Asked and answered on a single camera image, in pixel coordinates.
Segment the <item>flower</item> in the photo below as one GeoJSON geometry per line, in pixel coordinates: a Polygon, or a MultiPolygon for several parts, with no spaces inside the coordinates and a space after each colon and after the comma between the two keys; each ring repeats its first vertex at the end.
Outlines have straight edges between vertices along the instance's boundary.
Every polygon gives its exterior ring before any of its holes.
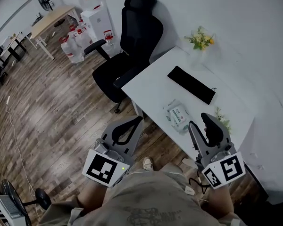
{"type": "Polygon", "coordinates": [[[211,39],[211,36],[205,35],[204,36],[204,41],[209,41],[211,39]]]}
{"type": "Polygon", "coordinates": [[[201,50],[205,50],[205,48],[207,47],[205,42],[202,42],[200,46],[201,46],[201,50]]]}
{"type": "Polygon", "coordinates": [[[193,37],[196,38],[196,39],[198,39],[198,38],[201,39],[201,34],[198,34],[198,33],[193,34],[193,37]]]}

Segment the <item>desk leg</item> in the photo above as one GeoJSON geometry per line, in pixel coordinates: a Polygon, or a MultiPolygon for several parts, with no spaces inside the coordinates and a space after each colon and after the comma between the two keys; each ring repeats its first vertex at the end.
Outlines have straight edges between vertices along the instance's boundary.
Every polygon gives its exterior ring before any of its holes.
{"type": "Polygon", "coordinates": [[[21,44],[21,42],[19,42],[17,39],[15,40],[15,42],[20,46],[20,48],[21,48],[24,52],[27,51],[26,48],[24,48],[23,45],[21,44]]]}
{"type": "Polygon", "coordinates": [[[26,35],[25,36],[27,39],[28,39],[28,41],[30,41],[30,43],[34,46],[34,48],[37,48],[36,46],[35,46],[35,44],[30,40],[30,38],[26,35]]]}
{"type": "Polygon", "coordinates": [[[21,57],[19,56],[19,54],[17,54],[16,51],[14,51],[14,50],[12,49],[12,47],[9,47],[9,48],[8,48],[8,52],[11,53],[11,55],[12,55],[13,57],[15,57],[17,61],[20,61],[20,60],[21,60],[21,57]]]}
{"type": "Polygon", "coordinates": [[[47,43],[45,43],[44,39],[42,39],[41,36],[39,36],[39,40],[42,42],[42,44],[44,44],[44,46],[47,46],[47,43]]]}
{"type": "Polygon", "coordinates": [[[54,56],[51,55],[51,53],[45,48],[42,42],[38,39],[35,39],[35,40],[40,45],[40,47],[44,50],[44,52],[49,56],[49,58],[54,59],[54,56]]]}
{"type": "Polygon", "coordinates": [[[77,14],[75,8],[72,10],[72,12],[74,13],[74,17],[75,17],[77,23],[80,24],[80,17],[78,16],[78,14],[77,14]]]}
{"type": "Polygon", "coordinates": [[[131,101],[132,101],[132,104],[133,104],[133,107],[134,107],[134,110],[135,110],[136,114],[143,118],[143,111],[142,111],[142,109],[133,100],[131,100],[131,101]]]}

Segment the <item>floor fan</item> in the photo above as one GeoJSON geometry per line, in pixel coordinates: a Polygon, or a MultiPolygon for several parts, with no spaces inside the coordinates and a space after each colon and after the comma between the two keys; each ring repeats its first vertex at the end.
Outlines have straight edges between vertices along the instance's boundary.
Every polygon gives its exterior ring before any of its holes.
{"type": "MultiPolygon", "coordinates": [[[[51,5],[50,5],[50,0],[38,0],[40,5],[42,6],[42,8],[45,10],[45,11],[53,11],[51,5]]],[[[60,19],[58,20],[54,26],[57,27],[59,25],[61,25],[62,23],[64,23],[65,19],[60,19]]]]}

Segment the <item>wooden floor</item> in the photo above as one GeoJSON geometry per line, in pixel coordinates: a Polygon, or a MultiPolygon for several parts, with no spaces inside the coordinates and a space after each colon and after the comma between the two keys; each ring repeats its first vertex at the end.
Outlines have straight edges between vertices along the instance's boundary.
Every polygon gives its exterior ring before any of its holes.
{"type": "MultiPolygon", "coordinates": [[[[87,179],[81,172],[88,149],[105,127],[116,119],[135,115],[129,99],[122,104],[122,112],[114,114],[115,104],[94,82],[92,72],[104,59],[95,53],[81,64],[71,64],[58,42],[67,33],[67,23],[56,28],[51,38],[53,31],[48,33],[47,49],[55,59],[50,60],[41,48],[35,49],[25,40],[28,53],[13,67],[11,58],[5,68],[8,77],[0,89],[0,181],[7,178],[24,202],[32,198],[5,111],[8,96],[27,176],[34,189],[44,189],[53,202],[69,200],[84,187],[87,179]]],[[[135,151],[135,168],[141,166],[144,156],[151,156],[160,169],[168,162],[180,164],[186,154],[147,117],[135,151]]],[[[195,176],[195,171],[183,169],[187,176],[195,176]]],[[[237,200],[249,191],[258,192],[256,182],[247,177],[245,185],[237,182],[232,190],[233,195],[238,190],[237,200]]],[[[27,210],[35,225],[35,207],[28,206],[27,210]]],[[[37,210],[41,216],[43,209],[37,206],[37,210]]]]}

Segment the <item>white wall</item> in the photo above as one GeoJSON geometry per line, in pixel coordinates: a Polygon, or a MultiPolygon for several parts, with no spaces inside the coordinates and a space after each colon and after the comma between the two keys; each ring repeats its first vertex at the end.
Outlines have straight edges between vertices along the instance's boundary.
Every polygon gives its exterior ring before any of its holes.
{"type": "Polygon", "coordinates": [[[0,45],[14,33],[29,31],[27,28],[31,27],[39,12],[42,15],[48,13],[38,0],[0,0],[0,45]]]}
{"type": "MultiPolygon", "coordinates": [[[[118,36],[124,1],[106,0],[118,36]]],[[[218,56],[210,70],[256,116],[241,146],[244,159],[270,194],[282,195],[283,0],[158,0],[153,14],[164,25],[154,58],[198,25],[216,34],[218,56]]]]}

